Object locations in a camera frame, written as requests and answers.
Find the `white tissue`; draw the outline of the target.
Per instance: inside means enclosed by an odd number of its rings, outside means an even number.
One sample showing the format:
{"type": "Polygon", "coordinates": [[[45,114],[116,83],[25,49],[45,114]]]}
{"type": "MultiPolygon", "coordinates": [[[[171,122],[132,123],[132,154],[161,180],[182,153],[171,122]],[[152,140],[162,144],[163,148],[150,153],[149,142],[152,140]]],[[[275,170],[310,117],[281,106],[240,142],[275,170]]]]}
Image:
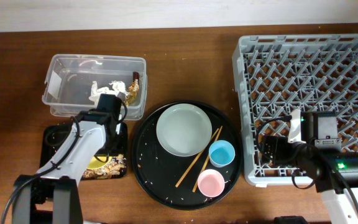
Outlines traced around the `white tissue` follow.
{"type": "Polygon", "coordinates": [[[126,89],[125,83],[122,81],[112,81],[109,86],[101,88],[98,88],[97,81],[93,81],[89,100],[92,101],[95,106],[97,106],[102,94],[114,95],[119,97],[122,101],[125,101],[129,95],[129,92],[126,89]]]}

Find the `gold brown snack wrapper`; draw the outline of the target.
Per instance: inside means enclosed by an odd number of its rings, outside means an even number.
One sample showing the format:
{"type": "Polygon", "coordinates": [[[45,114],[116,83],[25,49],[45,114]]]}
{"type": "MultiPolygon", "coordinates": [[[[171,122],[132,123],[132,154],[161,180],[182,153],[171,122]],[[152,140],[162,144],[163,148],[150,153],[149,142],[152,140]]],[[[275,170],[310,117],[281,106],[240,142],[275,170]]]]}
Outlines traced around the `gold brown snack wrapper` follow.
{"type": "Polygon", "coordinates": [[[126,93],[126,100],[125,100],[126,106],[129,106],[136,101],[137,94],[139,91],[139,77],[140,77],[139,73],[133,72],[132,77],[133,77],[132,84],[128,87],[126,93]]]}

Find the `yellow bowl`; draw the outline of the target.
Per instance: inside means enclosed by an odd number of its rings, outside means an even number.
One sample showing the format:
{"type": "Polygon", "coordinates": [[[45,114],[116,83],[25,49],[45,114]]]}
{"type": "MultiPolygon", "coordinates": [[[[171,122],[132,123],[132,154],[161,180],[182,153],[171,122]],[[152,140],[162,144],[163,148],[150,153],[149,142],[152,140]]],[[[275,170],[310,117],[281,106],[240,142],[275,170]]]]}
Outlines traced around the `yellow bowl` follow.
{"type": "Polygon", "coordinates": [[[87,169],[95,170],[100,169],[103,166],[107,165],[111,161],[111,156],[94,156],[91,158],[87,169]]]}

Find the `rice and peanut shells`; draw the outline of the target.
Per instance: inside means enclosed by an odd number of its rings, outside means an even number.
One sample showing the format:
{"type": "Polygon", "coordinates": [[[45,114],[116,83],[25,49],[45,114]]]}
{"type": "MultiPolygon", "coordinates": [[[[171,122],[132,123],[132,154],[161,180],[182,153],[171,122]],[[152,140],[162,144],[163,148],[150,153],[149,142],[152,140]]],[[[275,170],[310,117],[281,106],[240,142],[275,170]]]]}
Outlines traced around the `rice and peanut shells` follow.
{"type": "Polygon", "coordinates": [[[100,169],[87,169],[82,175],[82,180],[118,179],[127,172],[127,159],[124,154],[111,156],[111,161],[100,169]]]}

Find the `grey plate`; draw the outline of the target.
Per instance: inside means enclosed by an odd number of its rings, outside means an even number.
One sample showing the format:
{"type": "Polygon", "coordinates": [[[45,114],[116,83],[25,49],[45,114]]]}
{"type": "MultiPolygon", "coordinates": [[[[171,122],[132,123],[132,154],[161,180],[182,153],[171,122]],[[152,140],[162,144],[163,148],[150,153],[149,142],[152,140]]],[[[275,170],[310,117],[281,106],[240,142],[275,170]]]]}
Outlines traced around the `grey plate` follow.
{"type": "Polygon", "coordinates": [[[211,120],[198,106],[179,103],[169,106],[157,120],[157,139],[170,154],[179,157],[201,152],[213,135],[211,120]]]}

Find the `blue cup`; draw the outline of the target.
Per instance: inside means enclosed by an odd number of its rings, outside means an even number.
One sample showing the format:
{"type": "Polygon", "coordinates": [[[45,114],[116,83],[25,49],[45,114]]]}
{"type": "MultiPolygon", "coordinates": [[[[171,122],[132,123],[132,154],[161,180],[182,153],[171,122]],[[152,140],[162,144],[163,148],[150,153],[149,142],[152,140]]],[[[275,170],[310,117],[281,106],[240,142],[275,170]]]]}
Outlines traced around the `blue cup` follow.
{"type": "Polygon", "coordinates": [[[221,168],[229,165],[236,156],[234,146],[225,140],[218,140],[210,145],[209,160],[213,166],[221,168]]]}

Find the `pink cup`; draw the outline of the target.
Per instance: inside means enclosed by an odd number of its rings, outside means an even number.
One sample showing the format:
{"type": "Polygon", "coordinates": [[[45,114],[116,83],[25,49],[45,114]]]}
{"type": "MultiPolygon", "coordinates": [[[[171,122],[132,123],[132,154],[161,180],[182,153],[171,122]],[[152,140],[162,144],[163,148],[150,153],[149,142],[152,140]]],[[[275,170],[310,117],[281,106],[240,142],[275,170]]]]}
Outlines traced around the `pink cup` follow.
{"type": "Polygon", "coordinates": [[[225,188],[224,177],[214,169],[202,171],[198,176],[197,184],[200,192],[206,197],[217,197],[225,188]]]}

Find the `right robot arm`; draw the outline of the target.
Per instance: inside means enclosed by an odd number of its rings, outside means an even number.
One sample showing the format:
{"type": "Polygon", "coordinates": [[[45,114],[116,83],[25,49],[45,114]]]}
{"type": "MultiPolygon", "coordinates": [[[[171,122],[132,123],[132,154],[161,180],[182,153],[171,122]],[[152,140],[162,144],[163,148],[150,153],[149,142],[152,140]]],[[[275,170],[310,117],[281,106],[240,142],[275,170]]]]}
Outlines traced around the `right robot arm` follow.
{"type": "Polygon", "coordinates": [[[335,113],[296,109],[277,120],[289,123],[288,136],[256,135],[262,157],[311,178],[332,223],[358,223],[358,153],[342,151],[335,113]]]}

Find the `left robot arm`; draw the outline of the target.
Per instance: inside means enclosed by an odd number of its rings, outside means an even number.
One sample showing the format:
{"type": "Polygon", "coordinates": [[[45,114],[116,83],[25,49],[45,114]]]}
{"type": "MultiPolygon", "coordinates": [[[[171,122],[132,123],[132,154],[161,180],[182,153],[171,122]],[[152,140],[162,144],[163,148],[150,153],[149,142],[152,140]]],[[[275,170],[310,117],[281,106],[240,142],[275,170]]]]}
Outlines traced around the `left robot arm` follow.
{"type": "Polygon", "coordinates": [[[123,94],[102,94],[94,109],[72,117],[72,126],[57,152],[34,175],[20,175],[1,216],[13,223],[84,223],[78,185],[91,159],[109,153],[127,108],[123,94]]]}

